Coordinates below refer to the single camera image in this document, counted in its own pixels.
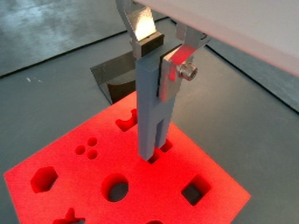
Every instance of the red foam board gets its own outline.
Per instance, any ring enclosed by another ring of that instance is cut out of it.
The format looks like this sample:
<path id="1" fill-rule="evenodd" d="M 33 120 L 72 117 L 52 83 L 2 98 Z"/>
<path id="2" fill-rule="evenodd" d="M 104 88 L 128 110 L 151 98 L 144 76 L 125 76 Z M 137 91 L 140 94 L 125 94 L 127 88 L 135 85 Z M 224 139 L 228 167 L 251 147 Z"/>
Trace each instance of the red foam board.
<path id="1" fill-rule="evenodd" d="M 144 161 L 135 108 L 132 93 L 5 173 L 22 224 L 232 222 L 248 192 L 173 124 Z M 128 191 L 113 201 L 117 183 Z M 201 194 L 193 202 L 187 186 Z"/>

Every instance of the metal bracket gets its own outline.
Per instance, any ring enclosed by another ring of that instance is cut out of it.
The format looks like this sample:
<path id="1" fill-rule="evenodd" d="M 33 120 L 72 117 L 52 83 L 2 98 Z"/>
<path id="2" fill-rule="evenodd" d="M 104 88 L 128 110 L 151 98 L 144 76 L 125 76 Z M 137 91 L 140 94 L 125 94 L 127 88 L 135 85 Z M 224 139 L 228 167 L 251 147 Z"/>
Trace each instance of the metal bracket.
<path id="1" fill-rule="evenodd" d="M 176 37 L 183 44 L 163 57 L 161 62 L 159 98 L 163 102 L 176 96 L 183 78 L 191 81 L 195 77 L 197 68 L 192 65 L 192 54 L 211 40 L 209 36 L 185 24 L 176 25 Z"/>
<path id="2" fill-rule="evenodd" d="M 132 0 L 116 0 L 119 15 L 124 21 L 133 55 L 137 59 L 164 44 L 164 35 L 155 29 L 152 11 Z"/>

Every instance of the gray floor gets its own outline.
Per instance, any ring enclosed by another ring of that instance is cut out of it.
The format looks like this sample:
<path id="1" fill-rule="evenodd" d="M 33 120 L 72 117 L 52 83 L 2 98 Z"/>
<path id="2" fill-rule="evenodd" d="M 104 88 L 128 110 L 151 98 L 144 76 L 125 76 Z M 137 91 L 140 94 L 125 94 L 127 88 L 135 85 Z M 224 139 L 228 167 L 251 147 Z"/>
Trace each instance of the gray floor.
<path id="1" fill-rule="evenodd" d="M 116 1 L 0 0 L 0 76 L 124 30 Z"/>
<path id="2" fill-rule="evenodd" d="M 216 39 L 209 47 L 232 63 L 247 75 L 281 99 L 285 104 L 299 111 L 299 77 L 268 65 L 260 59 L 243 53 L 235 47 L 223 44 Z"/>
<path id="3" fill-rule="evenodd" d="M 167 36 L 173 28 L 159 24 Z M 0 79 L 0 170 L 10 169 L 108 102 L 89 68 L 129 51 L 121 34 Z M 299 116 L 207 49 L 172 120 L 251 193 L 233 223 L 297 223 Z M 17 223 L 0 179 L 0 217 Z"/>

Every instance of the square hole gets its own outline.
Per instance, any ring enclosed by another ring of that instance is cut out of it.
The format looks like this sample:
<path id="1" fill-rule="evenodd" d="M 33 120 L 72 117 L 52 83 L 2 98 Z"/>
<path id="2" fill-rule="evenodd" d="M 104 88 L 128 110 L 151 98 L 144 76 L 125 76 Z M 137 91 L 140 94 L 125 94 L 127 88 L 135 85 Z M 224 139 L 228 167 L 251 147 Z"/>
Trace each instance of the square hole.
<path id="1" fill-rule="evenodd" d="M 207 181 L 200 177 L 200 175 L 196 175 L 189 184 L 183 188 L 181 196 L 187 199 L 189 204 L 195 206 L 209 189 L 211 186 Z"/>
<path id="2" fill-rule="evenodd" d="M 164 143 L 163 147 L 160 148 L 160 150 L 161 150 L 161 152 L 167 152 L 172 147 L 173 147 L 173 144 L 171 143 L 171 141 L 168 139 L 165 139 L 165 143 Z"/>

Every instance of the bolt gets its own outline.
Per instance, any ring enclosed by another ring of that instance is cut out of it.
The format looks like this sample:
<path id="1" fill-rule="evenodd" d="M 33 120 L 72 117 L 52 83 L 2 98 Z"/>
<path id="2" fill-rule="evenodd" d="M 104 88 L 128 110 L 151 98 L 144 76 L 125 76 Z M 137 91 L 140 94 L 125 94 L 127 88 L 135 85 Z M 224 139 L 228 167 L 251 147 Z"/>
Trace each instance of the bolt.
<path id="1" fill-rule="evenodd" d="M 191 63 L 183 63 L 179 68 L 179 77 L 191 81 L 197 74 L 197 67 Z"/>

